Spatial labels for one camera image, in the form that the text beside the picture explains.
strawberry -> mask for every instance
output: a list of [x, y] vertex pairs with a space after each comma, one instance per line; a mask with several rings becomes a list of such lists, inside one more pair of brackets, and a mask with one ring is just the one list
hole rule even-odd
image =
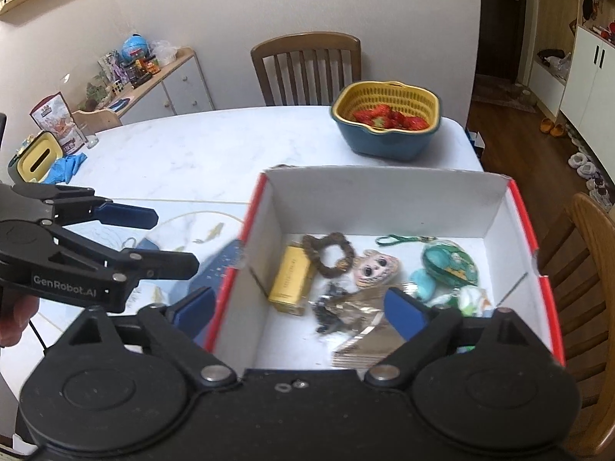
[[371, 111], [368, 109], [365, 110], [357, 110], [354, 113], [352, 113], [352, 115], [354, 116], [355, 120], [358, 121], [359, 123], [365, 123], [365, 124], [369, 124], [368, 122], [371, 121]]
[[411, 131], [418, 131], [429, 127], [429, 123], [420, 116], [407, 116], [404, 119], [404, 128]]
[[377, 128], [382, 128], [382, 129], [389, 129], [389, 128], [395, 128], [397, 124], [392, 119], [385, 118], [384, 116], [378, 116], [374, 118], [373, 126], [376, 126]]
[[371, 116], [373, 118], [378, 118], [380, 116], [384, 118], [388, 118], [391, 114], [391, 106], [387, 106], [386, 104], [378, 104], [371, 110]]
[[392, 110], [391, 111], [391, 115], [389, 116], [390, 119], [392, 119], [393, 121], [395, 121], [395, 123], [399, 126], [403, 126], [404, 124], [404, 119], [406, 118], [406, 116], [404, 116], [401, 112], [399, 112], [398, 110]]

blue glove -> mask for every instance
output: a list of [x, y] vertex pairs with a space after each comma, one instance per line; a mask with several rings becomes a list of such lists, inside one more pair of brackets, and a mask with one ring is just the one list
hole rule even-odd
[[70, 183], [73, 175], [77, 173], [79, 166], [87, 159], [87, 156], [83, 153], [73, 154], [71, 156], [64, 156], [56, 160], [52, 164], [47, 178], [43, 181], [43, 184], [59, 184], [61, 182]]

white wall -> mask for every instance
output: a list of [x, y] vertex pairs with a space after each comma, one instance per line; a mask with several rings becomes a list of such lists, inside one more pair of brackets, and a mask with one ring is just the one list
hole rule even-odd
[[62, 76], [91, 67], [127, 32], [115, 0], [32, 0], [0, 18], [0, 112], [8, 118], [2, 181], [11, 181], [6, 166], [19, 144], [38, 132], [32, 108], [60, 90]]
[[[257, 43], [306, 30], [337, 30], [361, 39], [365, 78], [429, 88], [441, 98], [444, 115], [463, 125], [467, 119], [480, 0], [46, 2], [56, 8], [43, 13], [43, 2], [34, 0], [15, 10], [33, 16], [16, 29], [0, 22], [0, 70], [11, 78], [2, 87], [11, 92], [0, 95], [0, 110], [7, 112], [9, 123], [0, 178], [18, 142], [33, 131], [28, 112], [36, 102], [58, 90], [57, 81], [73, 61], [90, 60], [119, 46], [128, 30], [193, 47], [217, 109], [263, 105], [250, 59]], [[43, 50], [48, 59], [34, 60]]]

beaded bracelet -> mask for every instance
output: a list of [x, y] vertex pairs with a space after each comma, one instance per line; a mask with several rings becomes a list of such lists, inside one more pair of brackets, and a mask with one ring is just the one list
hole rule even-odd
[[[344, 257], [337, 260], [334, 267], [327, 267], [322, 263], [321, 249], [327, 246], [333, 246], [334, 244], [337, 244], [341, 248]], [[352, 262], [354, 261], [354, 248], [341, 232], [333, 232], [320, 239], [311, 235], [304, 235], [301, 239], [301, 245], [303, 246], [303, 251], [305, 251], [307, 258], [313, 263], [322, 277], [333, 279], [334, 277], [345, 274], [345, 272], [348, 272], [352, 267]]]

human hand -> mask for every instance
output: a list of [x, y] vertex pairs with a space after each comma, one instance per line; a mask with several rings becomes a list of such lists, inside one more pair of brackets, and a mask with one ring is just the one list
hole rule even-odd
[[12, 347], [19, 343], [23, 330], [38, 312], [39, 299], [29, 294], [19, 294], [14, 289], [4, 289], [4, 294], [16, 298], [13, 310], [0, 315], [0, 347]]

